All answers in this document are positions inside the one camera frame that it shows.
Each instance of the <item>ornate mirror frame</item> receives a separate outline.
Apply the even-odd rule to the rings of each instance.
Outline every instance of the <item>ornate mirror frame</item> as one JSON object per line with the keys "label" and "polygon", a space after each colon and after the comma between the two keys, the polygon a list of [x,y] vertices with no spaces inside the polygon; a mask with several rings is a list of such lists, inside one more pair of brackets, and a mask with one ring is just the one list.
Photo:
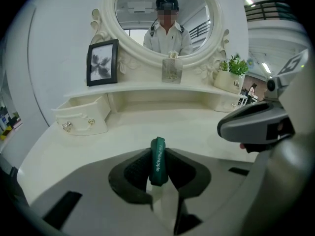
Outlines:
{"label": "ornate mirror frame", "polygon": [[[133,69],[144,65],[161,68],[162,59],[166,55],[149,50],[126,35],[117,20],[115,2],[115,0],[104,0],[100,11],[93,10],[94,21],[91,22],[91,26],[96,32],[91,44],[117,38],[120,47],[118,69],[122,73],[126,72],[126,67]],[[216,61],[226,57],[224,44],[228,42],[225,39],[228,30],[223,29],[222,9],[219,2],[217,0],[205,0],[205,2],[213,11],[214,25],[211,36],[196,52],[181,57],[184,69],[199,68],[197,73],[204,73],[202,77],[207,77],[209,68],[213,67]]]}

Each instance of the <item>green plant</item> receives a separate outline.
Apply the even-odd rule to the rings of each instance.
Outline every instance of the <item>green plant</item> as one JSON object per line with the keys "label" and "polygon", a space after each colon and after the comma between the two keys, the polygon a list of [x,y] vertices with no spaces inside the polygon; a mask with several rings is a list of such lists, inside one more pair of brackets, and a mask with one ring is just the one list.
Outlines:
{"label": "green plant", "polygon": [[245,60],[241,60],[238,54],[232,56],[228,62],[222,61],[220,63],[220,67],[222,71],[229,71],[230,73],[234,73],[236,75],[243,75],[249,69],[247,62]]}

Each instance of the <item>oval mirror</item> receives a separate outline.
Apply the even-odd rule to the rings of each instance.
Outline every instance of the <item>oval mirror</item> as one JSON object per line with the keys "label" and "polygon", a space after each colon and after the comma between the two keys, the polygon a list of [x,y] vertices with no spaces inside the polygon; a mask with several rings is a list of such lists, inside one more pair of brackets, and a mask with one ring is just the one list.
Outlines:
{"label": "oval mirror", "polygon": [[157,53],[180,56],[198,50],[213,28],[205,0],[116,0],[116,16],[125,33]]}

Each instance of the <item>ceiling light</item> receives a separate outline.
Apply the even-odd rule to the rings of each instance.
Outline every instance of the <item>ceiling light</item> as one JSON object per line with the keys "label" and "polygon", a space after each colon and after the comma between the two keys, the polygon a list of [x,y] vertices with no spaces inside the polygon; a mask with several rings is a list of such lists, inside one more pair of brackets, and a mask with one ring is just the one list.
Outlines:
{"label": "ceiling light", "polygon": [[263,67],[265,68],[266,72],[267,73],[271,73],[270,70],[269,70],[269,67],[267,66],[266,63],[262,63]]}
{"label": "ceiling light", "polygon": [[247,2],[249,5],[253,4],[253,1],[252,1],[252,0],[246,0],[246,2]]}

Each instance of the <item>potted plant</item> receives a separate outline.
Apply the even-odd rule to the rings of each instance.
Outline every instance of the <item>potted plant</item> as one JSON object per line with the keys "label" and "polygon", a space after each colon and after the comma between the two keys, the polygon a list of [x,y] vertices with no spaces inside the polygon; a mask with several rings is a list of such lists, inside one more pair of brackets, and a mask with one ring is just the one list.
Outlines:
{"label": "potted plant", "polygon": [[220,70],[215,79],[214,86],[222,90],[237,93],[241,92],[248,64],[241,60],[238,54],[232,56],[228,61],[220,63]]}

